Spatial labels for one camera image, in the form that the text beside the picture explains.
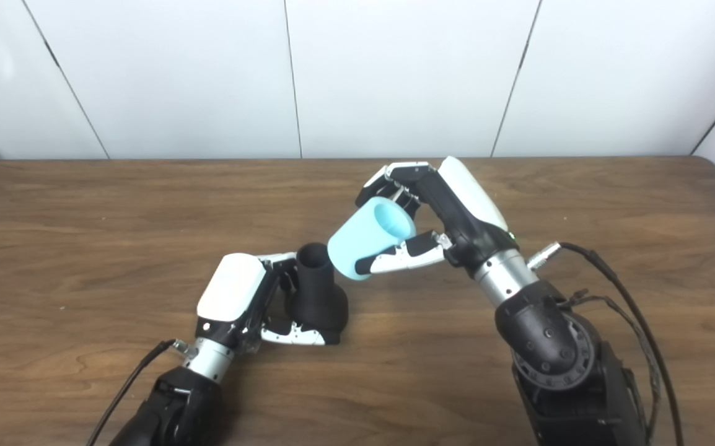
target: cup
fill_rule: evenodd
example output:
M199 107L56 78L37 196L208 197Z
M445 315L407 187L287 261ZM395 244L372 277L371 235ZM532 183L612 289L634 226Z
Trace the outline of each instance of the cup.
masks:
M327 253L335 269L352 280L366 280L371 274L355 272L355 262L375 256L415 236L412 218L388 198L366 201L327 242Z

